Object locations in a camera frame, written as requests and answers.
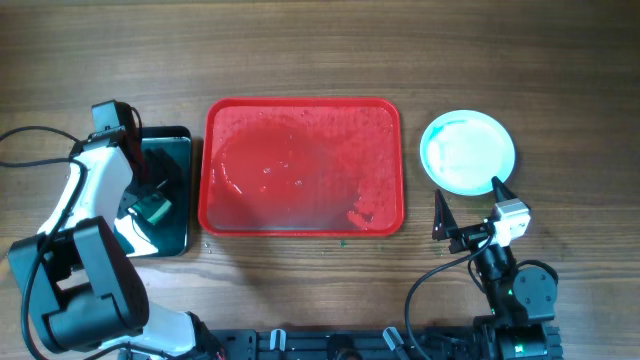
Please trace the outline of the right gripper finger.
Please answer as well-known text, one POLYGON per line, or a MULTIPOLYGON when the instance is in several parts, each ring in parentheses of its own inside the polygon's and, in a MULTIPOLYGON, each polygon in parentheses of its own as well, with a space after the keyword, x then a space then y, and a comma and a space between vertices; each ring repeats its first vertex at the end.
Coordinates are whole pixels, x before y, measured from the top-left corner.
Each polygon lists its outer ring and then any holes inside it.
POLYGON ((493 194, 497 203, 514 200, 517 198, 517 195, 513 193, 497 176, 491 178, 491 184, 493 187, 493 194))
POLYGON ((434 194, 434 209, 432 239, 443 241, 456 237, 458 225, 440 190, 436 190, 434 194))

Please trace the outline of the green scrub sponge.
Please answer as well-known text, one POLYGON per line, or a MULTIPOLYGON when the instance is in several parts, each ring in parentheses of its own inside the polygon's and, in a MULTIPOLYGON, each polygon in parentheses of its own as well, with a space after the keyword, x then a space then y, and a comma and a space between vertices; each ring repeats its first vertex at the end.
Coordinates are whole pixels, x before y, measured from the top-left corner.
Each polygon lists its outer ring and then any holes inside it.
POLYGON ((172 209, 173 204, 161 193, 154 193, 136 202, 132 209, 151 225, 159 223, 172 209))

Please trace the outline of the mint plate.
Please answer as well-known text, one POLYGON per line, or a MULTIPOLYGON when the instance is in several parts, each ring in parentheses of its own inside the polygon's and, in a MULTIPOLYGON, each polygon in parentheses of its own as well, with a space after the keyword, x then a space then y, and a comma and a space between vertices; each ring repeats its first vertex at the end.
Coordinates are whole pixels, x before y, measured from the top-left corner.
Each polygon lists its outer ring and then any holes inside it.
POLYGON ((442 189, 462 196, 492 191, 491 179, 509 178, 516 149, 506 129, 474 110, 440 115, 423 132, 419 157, 426 174, 442 189))

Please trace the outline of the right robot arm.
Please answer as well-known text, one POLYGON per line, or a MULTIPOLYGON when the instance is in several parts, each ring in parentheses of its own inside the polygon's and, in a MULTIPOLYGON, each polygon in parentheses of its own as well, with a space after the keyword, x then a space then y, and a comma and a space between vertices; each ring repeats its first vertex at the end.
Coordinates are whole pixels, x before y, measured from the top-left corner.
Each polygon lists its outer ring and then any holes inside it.
POLYGON ((491 179, 496 203, 482 223, 457 225, 441 191, 435 192, 432 238, 450 242, 452 254, 468 252, 467 269, 491 313, 466 327, 431 327, 421 336, 435 359, 561 359, 559 329, 551 325, 558 273, 539 260, 518 262, 511 242, 531 221, 530 207, 502 181, 491 179))

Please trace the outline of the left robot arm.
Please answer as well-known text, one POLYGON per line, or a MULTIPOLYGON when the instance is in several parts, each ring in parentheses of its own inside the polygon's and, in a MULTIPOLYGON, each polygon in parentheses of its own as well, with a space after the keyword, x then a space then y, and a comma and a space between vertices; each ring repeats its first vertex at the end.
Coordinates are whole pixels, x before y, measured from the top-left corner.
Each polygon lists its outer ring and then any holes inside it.
POLYGON ((68 182, 49 219, 8 252, 32 357, 223 359, 222 342, 195 314, 152 303, 131 256, 188 232, 191 162, 148 149, 139 112, 95 104, 94 131, 75 139, 68 182))

